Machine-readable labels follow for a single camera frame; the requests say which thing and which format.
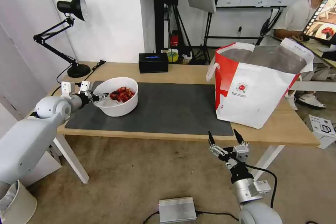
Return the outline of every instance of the lamp base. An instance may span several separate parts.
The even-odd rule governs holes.
[[[72,65],[68,69],[68,76],[71,78],[80,78],[88,75],[91,72],[91,69],[87,65]]]

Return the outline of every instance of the gray desk mat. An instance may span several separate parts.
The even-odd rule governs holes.
[[[93,84],[93,90],[102,81]],[[66,128],[127,132],[232,136],[229,122],[218,120],[215,86],[138,83],[138,105],[129,114],[109,117],[93,104],[78,110]]]

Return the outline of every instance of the sneaker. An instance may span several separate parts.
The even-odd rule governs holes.
[[[298,108],[295,105],[296,98],[294,97],[294,94],[295,94],[295,92],[293,94],[291,94],[291,95],[288,95],[288,93],[287,93],[285,95],[285,98],[289,102],[289,104],[292,107],[292,109],[297,110]]]
[[[327,107],[322,104],[314,94],[301,95],[297,103],[311,107],[312,109],[326,109]]]

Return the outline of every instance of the fire extinguisher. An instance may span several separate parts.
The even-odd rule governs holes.
[[[177,31],[173,31],[170,36],[170,47],[176,47],[179,44],[179,35]]]

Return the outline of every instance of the white box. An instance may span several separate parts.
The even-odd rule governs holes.
[[[321,149],[327,148],[336,141],[336,133],[330,120],[308,115],[304,120],[310,131],[319,139]]]

